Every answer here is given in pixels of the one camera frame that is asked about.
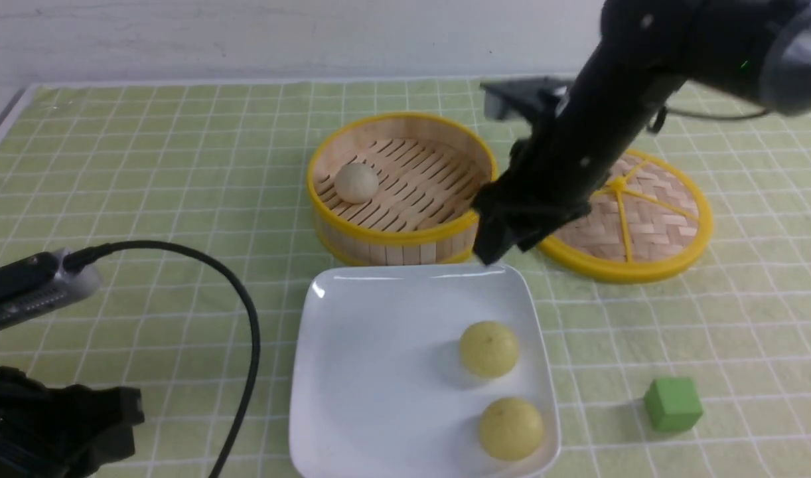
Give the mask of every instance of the green checkered tablecloth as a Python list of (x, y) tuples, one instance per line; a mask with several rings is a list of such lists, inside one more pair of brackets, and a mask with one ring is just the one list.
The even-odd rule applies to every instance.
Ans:
[[(0, 136), (0, 264), (128, 238), (207, 251), (248, 285), (263, 357), (226, 476), (297, 476), (287, 417), (305, 292), (339, 264), (317, 242), (303, 188), (312, 152), (378, 112), (433, 112), (505, 163), (524, 124), (482, 116), (478, 82), (32, 88)], [(746, 106), (694, 86), (673, 104)], [(811, 116), (716, 123), (669, 118), (635, 148), (669, 161), (715, 211), (693, 269), (651, 285), (579, 278), (509, 254), (536, 299), (563, 451), (548, 478), (811, 477)], [(0, 365), (48, 385), (140, 387), (137, 454), (100, 477), (205, 476), (238, 405), (248, 326), (224, 280), (168, 254), (99, 264), (97, 296), (0, 333)], [(638, 399), (688, 375), (705, 417), (652, 432)]]

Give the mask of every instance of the black cable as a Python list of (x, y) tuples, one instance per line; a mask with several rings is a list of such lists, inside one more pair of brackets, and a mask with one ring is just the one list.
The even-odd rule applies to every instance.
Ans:
[(211, 266), (212, 269), (220, 272), (220, 274), (228, 279), (228, 281), (232, 284), (232, 287), (235, 288), (235, 291), (238, 292), (238, 295), (241, 297), (241, 302), (244, 302), (244, 306), (247, 309), (247, 314), (249, 317), (249, 329), (252, 332), (252, 359), (251, 363), (249, 364), (249, 373), (247, 375), (246, 386), (244, 387), (244, 394), (241, 396), (241, 402), (238, 405), (238, 413), (235, 415), (235, 420), (232, 423), (232, 427), (229, 429), (229, 434), (226, 436), (226, 442), (223, 444), (223, 449), (220, 450), (220, 455), (218, 455), (217, 461), (214, 463), (214, 468), (211, 469), (211, 474), (208, 475), (209, 478), (217, 478), (220, 476), (223, 466), (226, 465), (226, 460), (228, 459), (229, 454), (232, 453), (232, 447), (235, 444), (235, 440), (238, 438), (238, 433), (240, 432), (241, 425), (244, 423), (244, 417), (247, 409), (249, 408), (249, 402), (252, 399), (255, 379), (258, 377), (258, 364), (261, 356), (261, 331), (258, 323), (258, 313), (255, 311), (255, 305), (252, 298), (249, 297), (248, 291), (241, 283), (240, 279), (238, 279), (238, 276), (236, 276), (223, 263), (215, 260), (215, 258), (209, 256), (208, 254), (197, 251), (196, 249), (187, 248), (172, 242), (123, 241), (103, 244), (92, 248), (84, 248), (65, 257), (63, 259), (63, 268), (68, 270), (68, 272), (81, 272), (81, 269), (84, 269), (85, 266), (93, 264), (100, 258), (108, 257), (111, 254), (131, 249), (157, 249), (169, 251), (171, 253), (181, 254), (189, 258), (195, 258), (195, 260), (208, 264), (208, 266)]
[(662, 130), (664, 124), (666, 124), (666, 118), (668, 115), (675, 115), (678, 117), (684, 118), (693, 118), (698, 120), (708, 120), (708, 121), (747, 121), (757, 118), (762, 118), (770, 115), (772, 112), (769, 110), (762, 110), (760, 112), (755, 113), (748, 113), (746, 115), (739, 115), (739, 116), (717, 116), (717, 115), (709, 115), (707, 113), (699, 113), (699, 112), (687, 112), (685, 110), (675, 110), (670, 106), (662, 106), (660, 108), (660, 112), (656, 114), (656, 118), (654, 122), (648, 124), (645, 128), (647, 129), (648, 133), (651, 134), (658, 134)]
[(769, 110), (762, 110), (760, 112), (755, 113), (748, 113), (745, 115), (738, 115), (738, 116), (717, 116), (717, 115), (709, 115), (707, 113), (699, 113), (699, 112), (687, 112), (685, 110), (674, 109), (670, 106), (664, 106), (664, 109), (670, 115), (676, 115), (678, 117), (684, 118), (694, 118), (700, 120), (709, 120), (709, 121), (747, 121), (757, 118), (763, 118), (770, 115), (772, 112)]

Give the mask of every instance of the dough ball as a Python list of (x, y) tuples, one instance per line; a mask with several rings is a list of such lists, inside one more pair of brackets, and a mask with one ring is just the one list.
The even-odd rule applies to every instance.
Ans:
[(335, 193), (346, 202), (368, 202), (378, 190), (379, 178), (365, 163), (347, 164), (335, 176)]
[(544, 441), (544, 420), (527, 400), (506, 397), (488, 405), (479, 418), (479, 444), (495, 459), (529, 457)]
[(467, 371), (481, 378), (498, 378), (518, 363), (520, 345), (509, 327), (497, 321), (475, 323), (461, 334), (459, 359)]

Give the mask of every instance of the yellow rim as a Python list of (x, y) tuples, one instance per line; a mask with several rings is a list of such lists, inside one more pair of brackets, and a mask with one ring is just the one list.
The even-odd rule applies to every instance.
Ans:
[[(323, 247), (326, 248), (329, 251), (329, 253), (335, 256), (337, 260), (341, 261), (344, 264), (347, 264), (347, 266), (354, 267), (379, 266), (379, 264), (369, 264), (361, 262), (360, 260), (355, 260), (354, 258), (351, 258), (350, 256), (342, 253), (341, 251), (338, 250), (338, 248), (333, 247), (333, 245), (329, 242), (329, 240), (326, 239), (326, 236), (323, 236), (323, 234), (320, 233), (319, 227), (315, 227), (315, 230), (317, 230), (317, 238), (320, 239), (320, 243), (323, 245)], [(438, 264), (459, 264), (461, 262), (467, 261), (472, 254), (473, 251), (471, 249), (466, 249), (461, 253), (448, 258), (448, 260), (442, 260)]]
[[(661, 167), (661, 169), (664, 169), (677, 176), (682, 184), (685, 185), (686, 189), (688, 189), (692, 196), (694, 196), (694, 200), (698, 204), (697, 218), (694, 218), (693, 215), (688, 215), (685, 211), (678, 208), (673, 208), (673, 206), (666, 206), (659, 200), (650, 199), (646, 196), (643, 197), (644, 199), (651, 200), (651, 202), (655, 204), (672, 209), (673, 211), (678, 212), (678, 214), (688, 215), (688, 217), (697, 220), (698, 235), (694, 236), (694, 241), (688, 245), (687, 248), (682, 250), (681, 253), (666, 258), (666, 260), (642, 264), (632, 262), (632, 258), (629, 255), (627, 262), (616, 262), (612, 260), (604, 260), (603, 258), (596, 258), (588, 254), (581, 253), (579, 250), (570, 247), (562, 241), (559, 241), (556, 236), (546, 238), (538, 245), (538, 248), (542, 251), (542, 253), (548, 255), (548, 257), (556, 260), (558, 263), (563, 264), (563, 266), (573, 270), (574, 272), (578, 272), (584, 276), (591, 276), (591, 278), (598, 279), (599, 281), (637, 283), (661, 281), (662, 279), (672, 278), (672, 276), (676, 276), (684, 270), (690, 268), (690, 266), (694, 264), (698, 258), (700, 258), (700, 255), (703, 254), (703, 251), (709, 244), (709, 239), (712, 237), (712, 230), (715, 229), (715, 223), (712, 219), (712, 208), (709, 206), (709, 203), (706, 201), (706, 197), (703, 196), (700, 188), (679, 169), (676, 169), (660, 158), (642, 153), (641, 151), (635, 151), (635, 149), (629, 149), (627, 154), (641, 158), (642, 164), (655, 164), (656, 166)], [(628, 173), (628, 176), (632, 175), (637, 169), (638, 167), (635, 167), (635, 169), (631, 170), (631, 172)], [(624, 236), (627, 237), (627, 221), (623, 218), (623, 200), (621, 200), (621, 195), (617, 196), (617, 200), (619, 213), (621, 214), (621, 226), (624, 229)]]
[(332, 224), (336, 229), (340, 230), (341, 232), (345, 233), (350, 237), (354, 237), (357, 239), (361, 239), (364, 242), (369, 242), (371, 244), (379, 245), (379, 246), (418, 246), (421, 244), (425, 244), (428, 242), (436, 242), (441, 239), (446, 239), (447, 237), (457, 235), (468, 227), (473, 226), (476, 224), (478, 217), (472, 209), (468, 209), (467, 212), (461, 215), (454, 220), (442, 224), (441, 226), (436, 226), (430, 229), (425, 230), (412, 230), (409, 232), (387, 232), (383, 230), (371, 230), (367, 229), (366, 227), (355, 226), (355, 224), (350, 223), (343, 218), (338, 217), (338, 215), (334, 214), (329, 208), (326, 207), (326, 204), (323, 204), (323, 201), (320, 200), (317, 192), (314, 188), (314, 166), (317, 165), (317, 160), (320, 159), (321, 154), (323, 151), (326, 151), (326, 148), (332, 143), (332, 141), (341, 134), (344, 134), (354, 128), (364, 126), (365, 124), (373, 121), (381, 121), (388, 118), (423, 118), (429, 119), (433, 121), (443, 122), (447, 126), (451, 126), (457, 128), (461, 132), (467, 134), (471, 139), (476, 141), (479, 144), (479, 147), (488, 155), (488, 160), (491, 164), (491, 181), (495, 181), (497, 179), (497, 162), (494, 160), (494, 155), (491, 154), (491, 149), (488, 148), (488, 145), (482, 141), (479, 136), (473, 133), (473, 131), (467, 129), (463, 125), (448, 120), (446, 118), (442, 118), (436, 115), (430, 115), (427, 113), (415, 113), (415, 112), (400, 112), (400, 113), (388, 113), (384, 115), (377, 115), (374, 117), (360, 119), (359, 121), (352, 122), (347, 126), (340, 128), (338, 131), (333, 133), (329, 138), (323, 142), (320, 147), (317, 148), (314, 155), (311, 157), (311, 163), (308, 166), (308, 172), (305, 175), (305, 187), (308, 188), (308, 194), (311, 197), (311, 205), (317, 211), (317, 214), (320, 214), (321, 218), (329, 224)]

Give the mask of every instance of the white dough ball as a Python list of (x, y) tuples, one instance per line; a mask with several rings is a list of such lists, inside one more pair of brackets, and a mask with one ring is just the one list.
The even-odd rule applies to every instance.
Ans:
[(365, 163), (350, 163), (335, 176), (335, 193), (340, 199), (361, 204), (373, 199), (379, 190), (379, 178)]

